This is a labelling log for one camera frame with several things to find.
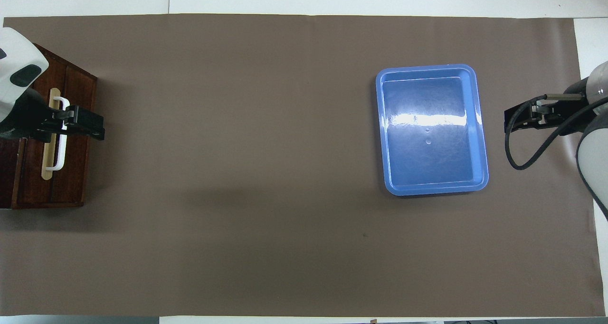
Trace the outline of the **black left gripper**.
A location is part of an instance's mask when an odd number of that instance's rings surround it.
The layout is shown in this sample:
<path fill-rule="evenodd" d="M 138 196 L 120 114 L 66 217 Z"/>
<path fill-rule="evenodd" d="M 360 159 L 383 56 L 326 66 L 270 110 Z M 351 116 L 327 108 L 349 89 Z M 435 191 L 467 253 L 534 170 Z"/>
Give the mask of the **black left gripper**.
<path fill-rule="evenodd" d="M 71 105 L 71 129 L 65 129 L 65 111 L 49 107 L 32 88 L 26 89 L 0 123 L 0 137 L 7 140 L 22 138 L 50 142 L 52 134 L 90 136 L 105 139 L 104 117 L 78 105 Z"/>

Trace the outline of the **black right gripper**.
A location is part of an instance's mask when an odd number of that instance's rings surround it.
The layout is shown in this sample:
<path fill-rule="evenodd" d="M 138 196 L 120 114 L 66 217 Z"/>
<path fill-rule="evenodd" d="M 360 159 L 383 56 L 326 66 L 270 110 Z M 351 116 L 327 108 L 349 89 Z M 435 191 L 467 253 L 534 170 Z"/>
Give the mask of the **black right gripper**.
<path fill-rule="evenodd" d="M 591 110 L 582 112 L 576 116 L 584 107 L 590 105 L 587 96 L 587 82 L 584 79 L 569 86 L 560 95 L 560 99 L 552 99 L 547 96 L 545 103 L 538 99 L 530 99 L 519 105 L 504 111 L 504 133 L 515 132 L 523 129 L 557 129 L 558 135 L 571 135 L 583 132 L 591 121 Z"/>

